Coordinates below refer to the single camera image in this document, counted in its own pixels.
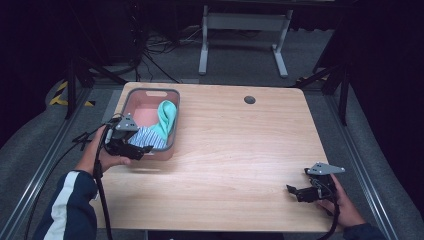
human hand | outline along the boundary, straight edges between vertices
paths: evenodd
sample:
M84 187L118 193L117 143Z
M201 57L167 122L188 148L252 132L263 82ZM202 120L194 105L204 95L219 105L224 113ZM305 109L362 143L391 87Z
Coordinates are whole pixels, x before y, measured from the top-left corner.
M105 126L102 126L97 130L94 139L90 142L90 144L88 144L81 160L75 167L75 170L82 170L93 175L94 161L96 159L97 148L99 146L100 138L102 137L104 129ZM121 156L111 156L109 153L106 152L104 148L100 150L99 160L102 164L103 172L106 172L109 168L113 166L131 164L131 160L129 158Z
M361 214L358 212L355 205L347 196L339 180L336 178L336 176L334 176L334 174L331 174L331 177L333 178L334 184L337 189L336 197L337 197L337 204L339 204L339 207L340 207L340 215L339 215L340 226L345 228L345 227L352 227L355 225L365 223L365 220L362 218ZM325 200L317 201L317 204L320 207L325 208L334 214L334 204L332 202L325 199Z

yellow tape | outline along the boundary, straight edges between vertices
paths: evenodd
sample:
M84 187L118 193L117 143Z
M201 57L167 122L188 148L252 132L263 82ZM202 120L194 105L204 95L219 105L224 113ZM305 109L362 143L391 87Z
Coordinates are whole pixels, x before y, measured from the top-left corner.
M60 96L62 95L65 88L68 86L68 81L63 80L62 84L57 88L56 93L53 96L53 99L50 100L50 105L63 105L68 106L67 100L60 99ZM86 107L94 107L96 105L96 101L87 101L85 102L84 106Z

teal cloth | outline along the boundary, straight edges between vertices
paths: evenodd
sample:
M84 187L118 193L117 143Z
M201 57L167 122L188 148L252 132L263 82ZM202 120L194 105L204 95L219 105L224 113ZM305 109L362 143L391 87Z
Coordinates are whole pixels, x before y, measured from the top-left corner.
M171 101L161 102L158 107L159 122L151 126L150 129L155 131L165 142L168 141L176 115L177 108Z

white stripe on sleeve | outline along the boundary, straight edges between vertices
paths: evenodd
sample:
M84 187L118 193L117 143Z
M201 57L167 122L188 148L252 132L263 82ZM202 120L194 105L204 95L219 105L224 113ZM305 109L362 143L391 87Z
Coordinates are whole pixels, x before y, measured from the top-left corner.
M74 191L75 180L78 174L79 172L69 172L67 174L65 182L63 183L63 188L57 196L56 201L53 203L51 214L53 224L50 226L44 239L63 239L67 220L66 207L69 197Z

fabric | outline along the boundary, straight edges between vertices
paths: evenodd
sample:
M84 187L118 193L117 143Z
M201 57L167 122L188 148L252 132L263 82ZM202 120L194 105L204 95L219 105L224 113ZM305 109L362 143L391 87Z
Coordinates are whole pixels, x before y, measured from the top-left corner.
M383 240L386 239L380 229L369 223L345 228L343 238L346 240Z
M177 107L175 107L171 101L165 100L161 102L158 107L159 122L151 126L150 129L155 131L165 142L167 142L176 115Z
M151 130L148 127L141 127L138 132L128 140L128 143L139 147L166 147L166 141L164 141L155 131Z
M33 239L96 239L96 214L89 204L96 194L97 186L87 172L62 176Z

